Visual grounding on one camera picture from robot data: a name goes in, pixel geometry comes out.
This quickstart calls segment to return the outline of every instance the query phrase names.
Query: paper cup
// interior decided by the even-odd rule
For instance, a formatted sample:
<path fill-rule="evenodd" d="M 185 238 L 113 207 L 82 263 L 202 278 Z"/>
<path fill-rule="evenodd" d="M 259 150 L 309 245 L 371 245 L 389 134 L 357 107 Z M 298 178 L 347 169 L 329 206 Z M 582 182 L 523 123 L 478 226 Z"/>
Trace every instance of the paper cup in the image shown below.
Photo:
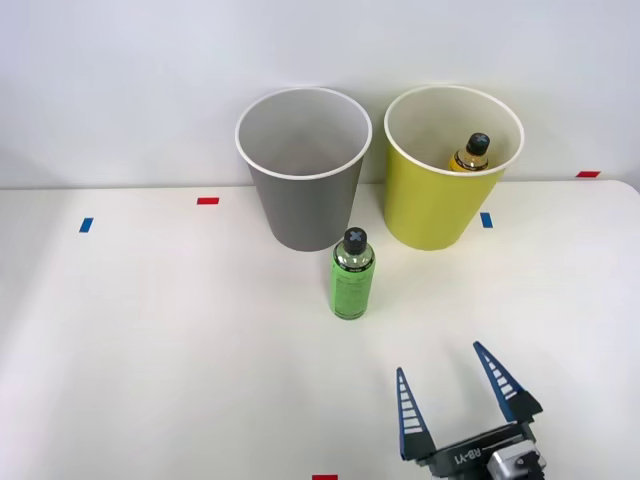
<path fill-rule="evenodd" d="M 524 145 L 518 117 L 500 100 L 466 87 L 420 87 L 387 109 L 390 143 L 384 217 L 402 243 L 421 250 L 446 248 L 471 219 Z M 489 168 L 452 172 L 451 155 L 471 134 L 489 135 Z"/>
<path fill-rule="evenodd" d="M 294 88 L 251 105 L 236 126 L 273 235 L 289 248 L 322 250 L 344 235 L 371 120 L 326 88 Z"/>

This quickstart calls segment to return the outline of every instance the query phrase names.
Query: bottle cap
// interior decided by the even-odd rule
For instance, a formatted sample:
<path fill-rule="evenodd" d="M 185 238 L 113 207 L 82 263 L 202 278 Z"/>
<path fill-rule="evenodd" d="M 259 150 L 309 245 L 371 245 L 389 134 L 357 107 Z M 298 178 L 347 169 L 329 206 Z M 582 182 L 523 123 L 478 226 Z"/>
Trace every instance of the bottle cap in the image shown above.
<path fill-rule="evenodd" d="M 344 249 L 350 255 L 360 255 L 367 249 L 367 232 L 353 227 L 344 232 Z"/>
<path fill-rule="evenodd" d="M 467 143 L 467 152 L 476 157 L 481 157 L 487 153 L 489 148 L 489 137 L 484 133 L 474 133 Z"/>

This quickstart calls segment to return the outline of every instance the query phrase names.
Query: green bottle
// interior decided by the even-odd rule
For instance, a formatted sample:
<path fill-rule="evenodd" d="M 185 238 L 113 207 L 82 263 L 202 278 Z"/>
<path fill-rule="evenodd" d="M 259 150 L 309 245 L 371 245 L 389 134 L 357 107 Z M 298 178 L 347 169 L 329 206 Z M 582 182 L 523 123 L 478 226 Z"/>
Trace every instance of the green bottle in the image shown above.
<path fill-rule="evenodd" d="M 333 249 L 331 261 L 331 310 L 354 320 L 367 310 L 376 256 L 361 228 L 350 228 Z"/>

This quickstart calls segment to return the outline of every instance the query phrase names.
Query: bottle in yellow cup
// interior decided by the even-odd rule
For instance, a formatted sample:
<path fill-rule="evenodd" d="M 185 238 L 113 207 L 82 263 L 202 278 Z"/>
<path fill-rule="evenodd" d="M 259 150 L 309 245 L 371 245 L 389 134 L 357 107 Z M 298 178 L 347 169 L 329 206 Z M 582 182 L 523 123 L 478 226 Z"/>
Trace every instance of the bottle in yellow cup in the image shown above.
<path fill-rule="evenodd" d="M 465 148 L 451 155 L 449 169 L 454 172 L 479 172 L 489 167 L 487 149 L 489 137 L 484 133 L 474 133 Z"/>

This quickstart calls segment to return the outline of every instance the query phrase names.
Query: white cup rim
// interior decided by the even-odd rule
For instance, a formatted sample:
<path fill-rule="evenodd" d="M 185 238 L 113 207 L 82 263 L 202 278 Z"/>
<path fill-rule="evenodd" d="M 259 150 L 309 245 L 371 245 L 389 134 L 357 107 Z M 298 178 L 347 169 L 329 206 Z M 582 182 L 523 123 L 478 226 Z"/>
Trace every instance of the white cup rim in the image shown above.
<path fill-rule="evenodd" d="M 497 167 L 490 168 L 488 170 L 482 170 L 480 172 L 454 172 L 454 171 L 451 171 L 451 170 L 444 170 L 444 169 L 441 169 L 441 168 L 433 167 L 431 165 L 427 165 L 426 163 L 423 163 L 423 162 L 415 159 L 414 157 L 409 155 L 407 152 L 405 152 L 402 148 L 400 148 L 400 145 L 398 145 L 396 143 L 396 141 L 393 139 L 393 136 L 391 135 L 391 132 L 389 131 L 389 116 L 391 114 L 391 111 L 405 97 L 408 97 L 409 95 L 412 95 L 414 93 L 417 93 L 417 92 L 420 92 L 420 91 L 423 91 L 423 90 L 433 90 L 433 89 L 465 90 L 467 92 L 472 92 L 472 93 L 475 93 L 477 95 L 480 95 L 480 96 L 483 96 L 485 98 L 488 98 L 492 102 L 495 102 L 500 107 L 502 107 L 509 114 L 509 116 L 511 116 L 513 121 L 518 126 L 518 131 L 520 132 L 520 145 L 518 145 L 518 150 L 516 150 L 516 153 L 514 153 L 513 156 L 508 161 L 504 162 L 501 165 L 498 165 Z M 469 177 L 482 177 L 484 175 L 492 175 L 492 174 L 494 174 L 496 172 L 504 170 L 509 165 L 511 165 L 518 158 L 518 156 L 520 155 L 520 152 L 522 152 L 522 148 L 524 147 L 524 127 L 522 126 L 522 122 L 520 121 L 518 116 L 513 112 L 513 110 L 511 110 L 504 102 L 501 102 L 500 100 L 498 100 L 497 98 L 495 98 L 492 95 L 489 95 L 488 93 L 482 92 L 480 90 L 476 90 L 475 88 L 464 87 L 462 85 L 426 85 L 426 86 L 423 85 L 421 87 L 413 88 L 413 89 L 411 89 L 411 90 L 409 90 L 407 92 L 404 92 L 402 95 L 400 95 L 398 98 L 396 98 L 393 102 L 391 102 L 391 105 L 389 105 L 389 108 L 387 108 L 387 112 L 384 114 L 384 132 L 387 135 L 387 139 L 389 140 L 389 142 L 391 143 L 393 148 L 395 148 L 407 160 L 411 161 L 412 163 L 414 163 L 417 166 L 419 166 L 421 168 L 424 168 L 426 170 L 431 170 L 434 173 L 440 173 L 440 174 L 449 175 L 449 176 L 452 176 L 452 177 L 467 177 L 467 178 L 469 178 Z"/>
<path fill-rule="evenodd" d="M 242 125 L 242 122 L 245 119 L 245 117 L 249 114 L 249 112 L 256 105 L 258 105 L 259 103 L 267 100 L 268 98 L 275 97 L 276 95 L 280 95 L 280 94 L 283 94 L 283 93 L 293 92 L 293 91 L 296 91 L 296 90 L 307 90 L 307 91 L 331 93 L 333 95 L 336 95 L 338 97 L 341 97 L 341 98 L 349 101 L 351 104 L 353 104 L 360 111 L 362 116 L 367 121 L 367 140 L 364 142 L 364 146 L 362 147 L 362 150 L 360 150 L 355 157 L 353 157 L 347 163 L 345 163 L 344 165 L 342 165 L 342 166 L 340 166 L 338 168 L 335 168 L 333 170 L 329 170 L 328 172 L 317 173 L 315 175 L 285 175 L 283 173 L 274 172 L 272 170 L 264 168 L 263 166 L 258 165 L 253 160 L 251 160 L 251 158 L 249 158 L 249 155 L 247 155 L 245 153 L 244 149 L 242 148 L 242 145 L 240 145 L 240 126 Z M 369 114 L 362 107 L 362 105 L 360 105 L 353 98 L 345 95 L 344 93 L 340 93 L 340 92 L 337 92 L 335 90 L 331 90 L 330 88 L 325 88 L 325 87 L 290 87 L 290 88 L 283 88 L 281 90 L 277 90 L 277 91 L 272 92 L 272 93 L 268 93 L 268 94 L 258 98 L 255 102 L 253 102 L 251 105 L 249 105 L 245 109 L 244 112 L 242 112 L 242 115 L 240 115 L 240 118 L 238 119 L 238 123 L 236 123 L 236 131 L 235 131 L 236 148 L 238 149 L 238 152 L 240 152 L 240 155 L 242 155 L 242 158 L 244 158 L 245 161 L 249 165 L 251 165 L 253 168 L 255 168 L 256 170 L 259 170 L 262 173 L 267 174 L 267 175 L 269 175 L 271 177 L 281 178 L 283 180 L 318 180 L 320 178 L 330 177 L 330 176 L 336 175 L 336 174 L 338 174 L 338 173 L 340 173 L 340 172 L 342 172 L 344 170 L 347 170 L 349 167 L 352 167 L 353 165 L 358 163 L 358 161 L 364 156 L 366 151 L 369 149 L 369 146 L 371 145 L 372 137 L 373 137 L 373 126 L 371 124 L 371 118 L 369 118 Z"/>

